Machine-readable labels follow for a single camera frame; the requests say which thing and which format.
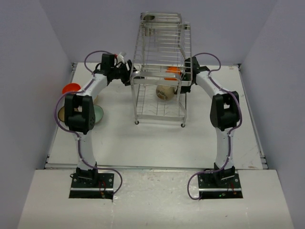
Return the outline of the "green bowl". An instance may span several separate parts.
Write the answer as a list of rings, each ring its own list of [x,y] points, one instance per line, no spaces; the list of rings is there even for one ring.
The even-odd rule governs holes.
[[[103,109],[99,105],[94,105],[95,123],[99,123],[104,115]]]

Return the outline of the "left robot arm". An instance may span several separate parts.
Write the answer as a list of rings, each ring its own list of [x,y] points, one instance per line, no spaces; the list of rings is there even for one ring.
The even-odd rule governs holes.
[[[91,130],[96,122],[93,100],[113,80],[121,80],[125,86],[131,85],[132,62],[126,61],[125,55],[123,52],[119,54],[102,52],[101,62],[93,71],[89,70],[91,79],[79,91],[66,94],[64,97],[64,122],[69,132],[75,134],[79,154],[73,179],[83,182],[88,187],[95,187],[99,182],[91,139]]]

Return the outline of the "cream beige bowl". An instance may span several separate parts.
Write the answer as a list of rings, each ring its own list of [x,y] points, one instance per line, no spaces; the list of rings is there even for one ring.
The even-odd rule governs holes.
[[[97,104],[99,102],[99,99],[100,99],[100,96],[97,95],[96,98],[94,99],[93,103],[94,104]]]

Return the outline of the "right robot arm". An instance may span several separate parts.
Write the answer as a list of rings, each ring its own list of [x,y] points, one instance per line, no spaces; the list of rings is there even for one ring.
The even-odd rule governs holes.
[[[222,87],[212,78],[213,70],[200,66],[196,57],[184,61],[186,73],[192,73],[192,84],[198,85],[212,100],[210,121],[216,130],[217,154],[214,168],[205,170],[198,177],[207,184],[224,187],[235,176],[233,162],[233,136],[240,125],[239,94]]]

